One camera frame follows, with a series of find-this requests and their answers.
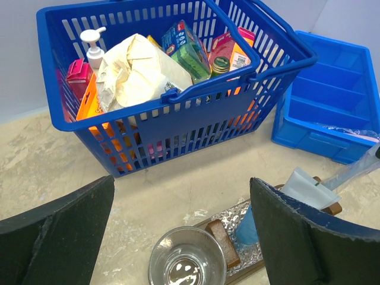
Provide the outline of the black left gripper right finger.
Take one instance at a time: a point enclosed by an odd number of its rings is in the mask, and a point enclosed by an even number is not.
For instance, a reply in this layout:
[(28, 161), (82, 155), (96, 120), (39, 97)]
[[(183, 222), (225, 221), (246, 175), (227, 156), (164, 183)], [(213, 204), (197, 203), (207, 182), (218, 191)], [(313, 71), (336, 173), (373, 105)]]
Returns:
[(379, 284), (379, 230), (342, 220), (250, 180), (270, 284)]

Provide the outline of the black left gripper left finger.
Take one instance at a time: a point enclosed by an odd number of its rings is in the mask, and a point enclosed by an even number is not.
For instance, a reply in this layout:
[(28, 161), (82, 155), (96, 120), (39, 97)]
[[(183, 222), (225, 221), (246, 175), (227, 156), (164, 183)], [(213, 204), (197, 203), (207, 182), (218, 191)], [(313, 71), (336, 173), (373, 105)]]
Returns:
[(103, 176), (1, 220), (1, 284), (89, 284), (114, 194)]

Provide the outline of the blue toothpaste tube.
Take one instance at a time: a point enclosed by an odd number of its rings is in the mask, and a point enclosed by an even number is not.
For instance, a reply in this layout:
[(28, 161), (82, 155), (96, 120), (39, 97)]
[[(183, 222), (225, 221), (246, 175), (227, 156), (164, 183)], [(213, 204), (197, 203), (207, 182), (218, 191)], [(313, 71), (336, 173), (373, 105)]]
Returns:
[(236, 228), (235, 236), (237, 241), (243, 245), (251, 246), (259, 242), (251, 205), (249, 205), (243, 219)]

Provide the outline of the clear acrylic toothbrush holder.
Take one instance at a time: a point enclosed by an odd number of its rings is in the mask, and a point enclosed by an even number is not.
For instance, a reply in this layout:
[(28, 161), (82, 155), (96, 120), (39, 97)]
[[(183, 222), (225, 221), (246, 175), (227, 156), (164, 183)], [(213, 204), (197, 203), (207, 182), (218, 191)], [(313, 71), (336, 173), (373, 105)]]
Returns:
[(242, 200), (197, 224), (197, 227), (211, 234), (214, 233), (213, 228), (217, 229), (217, 240), (222, 242), (223, 252), (227, 255), (226, 284), (236, 283), (264, 267), (259, 243), (244, 245), (237, 241), (235, 235), (235, 230), (243, 220), (249, 205), (249, 200)]

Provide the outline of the white toothbrush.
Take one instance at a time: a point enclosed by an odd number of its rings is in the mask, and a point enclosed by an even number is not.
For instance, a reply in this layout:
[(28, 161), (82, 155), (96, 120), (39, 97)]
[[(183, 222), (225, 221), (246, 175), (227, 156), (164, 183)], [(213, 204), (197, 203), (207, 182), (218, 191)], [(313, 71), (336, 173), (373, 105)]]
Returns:
[(379, 169), (379, 143), (370, 148), (358, 161), (341, 168), (336, 174), (321, 182), (331, 191), (345, 184), (351, 179), (367, 175)]

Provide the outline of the clear plastic cup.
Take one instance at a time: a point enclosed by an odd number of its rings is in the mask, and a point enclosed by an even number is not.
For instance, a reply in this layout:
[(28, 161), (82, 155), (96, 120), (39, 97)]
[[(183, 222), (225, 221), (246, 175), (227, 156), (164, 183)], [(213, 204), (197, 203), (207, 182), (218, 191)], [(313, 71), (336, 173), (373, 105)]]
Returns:
[(182, 226), (155, 244), (148, 265), (148, 283), (225, 284), (226, 260), (220, 244), (205, 230)]

